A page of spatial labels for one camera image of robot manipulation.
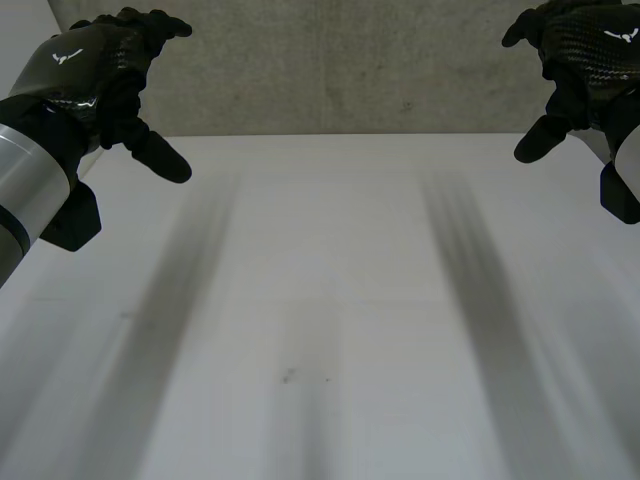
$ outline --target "fingertip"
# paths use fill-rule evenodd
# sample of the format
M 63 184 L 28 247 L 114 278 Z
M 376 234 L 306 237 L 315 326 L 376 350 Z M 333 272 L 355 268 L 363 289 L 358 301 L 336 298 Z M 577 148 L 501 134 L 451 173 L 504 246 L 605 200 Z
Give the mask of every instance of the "fingertip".
M 502 38 L 502 46 L 505 48 L 515 47 L 518 43 L 520 43 L 520 40 L 523 39 L 522 36 L 513 32 L 512 28 L 513 27 L 511 27 L 509 31 L 507 31 L 507 33 Z
M 522 163 L 536 162 L 564 142 L 569 131 L 571 126 L 566 119 L 545 115 L 520 141 L 514 156 Z
M 120 10 L 120 13 L 118 13 L 117 17 L 124 21 L 130 21 L 140 17 L 140 15 L 141 13 L 135 8 L 124 7 L 122 10 Z
M 157 132 L 150 132 L 144 148 L 136 151 L 133 157 L 173 183 L 185 183 L 192 176 L 189 163 Z
M 518 143 L 518 146 L 516 147 L 516 150 L 513 153 L 513 156 L 520 163 L 524 163 L 524 164 L 527 164 L 527 165 L 530 164 L 530 163 L 537 162 L 538 160 L 540 160 L 542 158 L 542 157 L 538 156 L 537 154 L 534 154 L 531 151 L 531 148 L 529 147 L 528 142 L 526 141 L 526 139 L 522 139 L 520 141 L 520 143 Z
M 171 18 L 171 21 L 176 37 L 190 37 L 193 34 L 193 27 L 187 22 L 174 17 Z
M 78 28 L 84 28 L 91 25 L 89 20 L 80 20 L 69 27 L 69 30 L 76 30 Z

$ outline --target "white logo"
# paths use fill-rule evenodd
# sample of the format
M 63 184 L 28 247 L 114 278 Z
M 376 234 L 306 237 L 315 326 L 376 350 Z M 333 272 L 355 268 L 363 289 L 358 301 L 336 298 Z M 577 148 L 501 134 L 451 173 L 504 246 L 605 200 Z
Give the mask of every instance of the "white logo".
M 58 65 L 62 65 L 64 62 L 66 62 L 67 60 L 72 59 L 73 57 L 75 57 L 76 55 L 80 54 L 80 52 L 82 52 L 82 48 L 80 50 L 78 50 L 76 53 L 72 53 L 71 55 L 63 55 L 61 57 L 59 57 L 58 55 L 56 55 L 55 53 L 52 55 L 53 59 L 58 62 Z
M 79 103 L 78 106 L 79 107 L 93 107 L 96 104 L 97 101 L 98 101 L 98 99 L 94 98 L 93 102 Z
M 607 32 L 607 31 L 605 31 L 604 33 L 606 33 L 610 37 L 617 38 L 619 40 L 624 40 L 627 43 L 631 43 L 631 41 L 634 38 L 636 38 L 636 35 L 638 35 L 638 33 L 640 33 L 640 28 L 636 28 L 633 31 L 633 33 L 631 33 L 631 34 L 625 33 L 624 35 L 618 35 L 617 33 L 611 33 L 611 32 Z

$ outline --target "black glove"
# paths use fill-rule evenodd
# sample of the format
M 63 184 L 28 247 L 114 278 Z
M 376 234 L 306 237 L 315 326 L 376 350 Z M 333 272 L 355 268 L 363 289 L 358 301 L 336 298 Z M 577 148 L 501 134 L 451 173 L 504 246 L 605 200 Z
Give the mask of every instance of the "black glove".
M 44 101 L 48 111 L 73 118 L 83 137 L 82 154 L 98 145 L 109 149 L 123 143 L 133 158 L 161 177 L 186 182 L 191 177 L 189 164 L 150 131 L 138 113 L 151 61 L 167 40 L 191 33 L 185 22 L 159 10 L 142 14 L 125 8 L 117 17 L 101 15 L 93 22 L 78 22 L 40 46 L 5 102 L 22 113 L 27 108 L 15 108 L 17 99 L 21 105 L 25 98 Z
M 541 159 L 572 130 L 607 136 L 612 156 L 640 125 L 640 6 L 620 0 L 551 0 L 525 11 L 502 44 L 527 39 L 556 83 L 547 115 L 518 145 L 515 156 Z

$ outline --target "glove finger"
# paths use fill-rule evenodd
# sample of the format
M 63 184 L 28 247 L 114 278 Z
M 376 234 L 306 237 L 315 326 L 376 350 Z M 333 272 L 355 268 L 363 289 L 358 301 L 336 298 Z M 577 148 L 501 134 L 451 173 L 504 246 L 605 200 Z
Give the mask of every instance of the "glove finger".
M 120 22 L 113 15 L 99 15 L 98 17 L 96 17 L 96 19 L 92 23 L 107 24 L 107 25 L 120 25 L 122 22 Z
M 105 91 L 96 112 L 102 148 L 108 150 L 122 142 L 122 138 L 117 136 L 120 132 L 116 131 L 116 125 L 138 116 L 141 108 L 139 95 L 145 85 L 142 75 L 129 73 L 122 75 Z
M 546 157 L 572 131 L 571 122 L 563 117 L 541 117 L 516 147 L 515 157 L 522 163 L 533 163 Z
M 573 130 L 589 128 L 589 96 L 583 80 L 556 62 L 547 62 L 544 77 L 556 84 L 547 104 L 547 115 L 567 118 Z
M 184 183 L 191 178 L 191 167 L 184 157 L 139 118 L 119 121 L 116 129 L 131 156 L 155 174 L 174 183 Z
M 122 20 L 123 22 L 129 23 L 138 20 L 141 15 L 142 14 L 135 8 L 124 7 L 122 10 L 120 10 L 120 13 L 118 13 L 117 18 Z
M 185 183 L 191 178 L 189 163 L 156 132 L 149 132 L 144 147 L 132 155 L 154 173 L 170 182 Z
M 77 28 L 88 27 L 89 25 L 91 25 L 91 22 L 89 20 L 80 20 L 80 21 L 74 23 L 73 25 L 71 25 L 69 27 L 69 30 L 75 30 Z
M 507 30 L 507 33 L 502 39 L 502 46 L 511 48 L 521 40 L 527 39 L 533 47 L 540 48 L 540 39 L 544 26 L 544 16 L 530 8 L 523 12 L 516 22 L 511 25 L 509 30 Z
M 162 10 L 151 10 L 150 16 L 162 22 L 163 28 L 173 37 L 189 37 L 193 33 L 193 28 L 187 22 L 176 17 L 170 17 Z

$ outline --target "robotic hand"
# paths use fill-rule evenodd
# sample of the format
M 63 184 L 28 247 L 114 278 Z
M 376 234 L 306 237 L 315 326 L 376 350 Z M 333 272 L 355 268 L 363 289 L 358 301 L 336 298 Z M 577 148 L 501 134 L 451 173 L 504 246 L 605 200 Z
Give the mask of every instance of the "robotic hand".
M 191 176 L 188 163 L 138 118 L 138 95 L 165 42 L 189 35 L 189 25 L 159 10 L 125 8 L 117 17 L 77 22 L 38 48 L 0 110 L 31 98 L 76 121 L 83 153 L 123 143 L 155 173 L 183 183 Z
M 183 183 L 191 168 L 138 118 L 139 94 L 182 20 L 123 9 L 80 21 L 31 57 L 0 101 L 0 285 L 42 238 L 75 251 L 101 229 L 93 192 L 78 179 L 82 157 L 123 143 L 159 176 Z
M 513 47 L 524 39 L 538 50 L 543 77 L 555 82 L 556 91 L 516 158 L 535 162 L 572 131 L 603 132 L 610 162 L 601 176 L 601 203 L 625 223 L 640 222 L 640 170 L 630 171 L 626 158 L 622 168 L 628 152 L 621 152 L 640 126 L 640 5 L 551 0 L 520 15 L 502 44 Z M 634 165 L 640 160 L 635 156 Z

